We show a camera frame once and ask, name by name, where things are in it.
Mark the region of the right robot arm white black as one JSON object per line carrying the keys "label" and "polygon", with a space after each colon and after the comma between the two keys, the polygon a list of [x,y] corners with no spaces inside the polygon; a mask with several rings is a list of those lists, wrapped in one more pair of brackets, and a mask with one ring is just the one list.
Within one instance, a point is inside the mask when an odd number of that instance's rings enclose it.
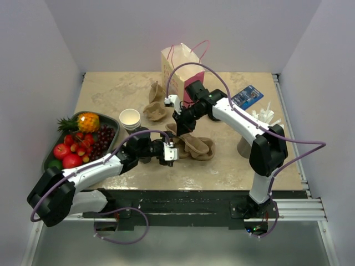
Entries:
{"label": "right robot arm white black", "polygon": [[208,91],[200,81],[186,88],[192,100],[189,107],[183,107],[177,95],[164,99],[166,106],[174,107],[173,118],[177,125],[176,135],[191,133],[196,122],[207,115],[224,122],[239,133],[251,146],[249,164],[254,170],[252,189],[247,204],[250,216],[259,218],[266,211],[266,201],[271,193],[271,175],[280,169],[288,157],[285,133],[280,125],[269,126],[260,122],[228,99],[219,89]]}

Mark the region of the single cardboard cup carrier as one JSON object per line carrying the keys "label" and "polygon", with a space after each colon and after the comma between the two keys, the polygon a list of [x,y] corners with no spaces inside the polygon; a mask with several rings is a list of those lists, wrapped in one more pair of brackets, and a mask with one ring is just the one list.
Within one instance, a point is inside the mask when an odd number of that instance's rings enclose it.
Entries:
{"label": "single cardboard cup carrier", "polygon": [[158,81],[151,84],[149,92],[149,103],[160,101],[165,97],[165,91]]}

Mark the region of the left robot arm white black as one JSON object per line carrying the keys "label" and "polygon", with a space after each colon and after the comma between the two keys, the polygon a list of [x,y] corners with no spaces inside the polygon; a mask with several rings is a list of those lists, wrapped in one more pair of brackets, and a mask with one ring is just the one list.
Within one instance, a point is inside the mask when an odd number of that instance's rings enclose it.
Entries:
{"label": "left robot arm white black", "polygon": [[78,195],[88,187],[109,177],[119,176],[138,165],[143,158],[155,157],[163,166],[173,166],[179,152],[167,133],[152,141],[149,131],[143,130],[126,137],[111,153],[70,169],[46,169],[27,197],[33,208],[31,222],[43,221],[52,227],[73,213]]}

